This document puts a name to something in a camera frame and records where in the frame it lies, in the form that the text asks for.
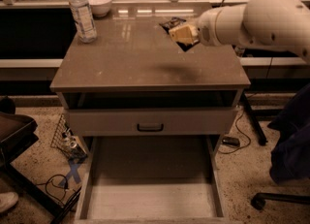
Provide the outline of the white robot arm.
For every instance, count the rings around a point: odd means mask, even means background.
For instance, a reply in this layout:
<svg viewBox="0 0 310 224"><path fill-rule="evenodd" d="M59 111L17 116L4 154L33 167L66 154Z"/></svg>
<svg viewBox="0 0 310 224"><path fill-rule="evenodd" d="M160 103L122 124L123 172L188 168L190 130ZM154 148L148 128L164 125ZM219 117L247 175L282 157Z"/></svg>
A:
<svg viewBox="0 0 310 224"><path fill-rule="evenodd" d="M300 0L249 0L214 8L169 34L184 45L289 51L310 62L310 10Z"/></svg>

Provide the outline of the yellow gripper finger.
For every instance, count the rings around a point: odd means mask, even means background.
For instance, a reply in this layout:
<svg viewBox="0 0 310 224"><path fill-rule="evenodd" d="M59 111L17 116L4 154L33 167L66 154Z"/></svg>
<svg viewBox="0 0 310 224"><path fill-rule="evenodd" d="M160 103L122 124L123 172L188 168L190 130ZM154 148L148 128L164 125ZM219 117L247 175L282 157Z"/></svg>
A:
<svg viewBox="0 0 310 224"><path fill-rule="evenodd" d="M193 45L200 41L197 27L193 24L181 24L173 27L169 34L175 42L184 45Z"/></svg>

